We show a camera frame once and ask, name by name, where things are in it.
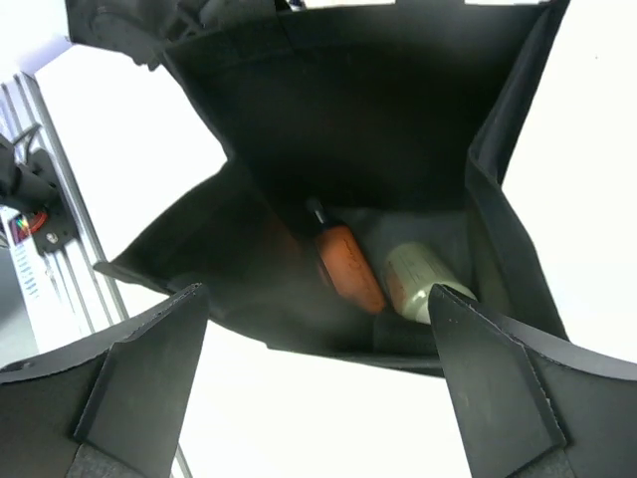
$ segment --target white container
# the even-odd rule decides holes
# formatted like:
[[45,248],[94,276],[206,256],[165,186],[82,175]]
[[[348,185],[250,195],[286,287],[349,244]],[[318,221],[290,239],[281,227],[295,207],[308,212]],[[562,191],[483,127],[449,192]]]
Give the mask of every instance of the white container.
[[387,256],[383,272],[394,309],[412,321],[431,324],[428,306],[434,284],[476,298],[429,247],[418,242],[394,248]]

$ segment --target gray floor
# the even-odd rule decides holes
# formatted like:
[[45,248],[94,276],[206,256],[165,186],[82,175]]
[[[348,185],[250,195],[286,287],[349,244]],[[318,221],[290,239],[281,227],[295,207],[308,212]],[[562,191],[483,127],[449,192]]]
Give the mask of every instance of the gray floor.
[[0,367],[37,353],[11,256],[0,249]]

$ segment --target bottle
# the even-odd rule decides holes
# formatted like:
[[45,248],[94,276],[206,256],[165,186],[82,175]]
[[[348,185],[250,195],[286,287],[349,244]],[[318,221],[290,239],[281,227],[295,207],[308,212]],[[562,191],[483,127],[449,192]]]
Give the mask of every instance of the bottle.
[[418,242],[401,244],[389,253],[384,277],[396,312],[423,324],[431,324],[428,306],[434,284],[476,299],[429,247]]
[[382,311],[385,297],[351,230],[328,217],[314,198],[308,200],[308,209],[320,225],[318,253],[338,294],[370,314]]

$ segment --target orange bottle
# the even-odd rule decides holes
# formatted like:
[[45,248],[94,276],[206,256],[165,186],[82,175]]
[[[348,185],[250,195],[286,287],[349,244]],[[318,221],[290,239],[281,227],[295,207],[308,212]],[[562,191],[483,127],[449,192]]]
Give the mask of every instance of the orange bottle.
[[308,201],[308,209],[321,226],[318,252],[338,294],[370,314],[382,311],[385,297],[351,230],[331,220],[314,198]]

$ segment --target white background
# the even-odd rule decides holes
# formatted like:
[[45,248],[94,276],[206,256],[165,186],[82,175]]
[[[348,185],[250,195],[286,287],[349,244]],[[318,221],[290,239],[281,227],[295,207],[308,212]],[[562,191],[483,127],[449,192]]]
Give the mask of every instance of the white background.
[[[572,340],[637,361],[637,33],[630,2],[599,5],[571,2],[505,191]],[[164,72],[74,48],[38,80],[110,257],[224,160]],[[133,312],[157,300],[124,296]],[[196,477],[468,476],[441,380],[276,354],[215,326],[182,446]]]

